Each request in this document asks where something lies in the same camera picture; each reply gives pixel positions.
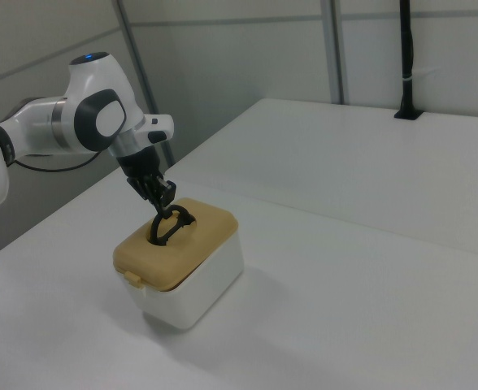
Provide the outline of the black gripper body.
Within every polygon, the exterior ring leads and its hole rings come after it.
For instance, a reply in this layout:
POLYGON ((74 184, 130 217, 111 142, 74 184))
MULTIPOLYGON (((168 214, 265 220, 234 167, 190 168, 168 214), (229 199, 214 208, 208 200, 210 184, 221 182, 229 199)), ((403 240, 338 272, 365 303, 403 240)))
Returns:
POLYGON ((131 181, 137 182, 161 176, 159 170, 160 158, 153 146, 145 147, 135 154, 117 157, 116 161, 131 181))

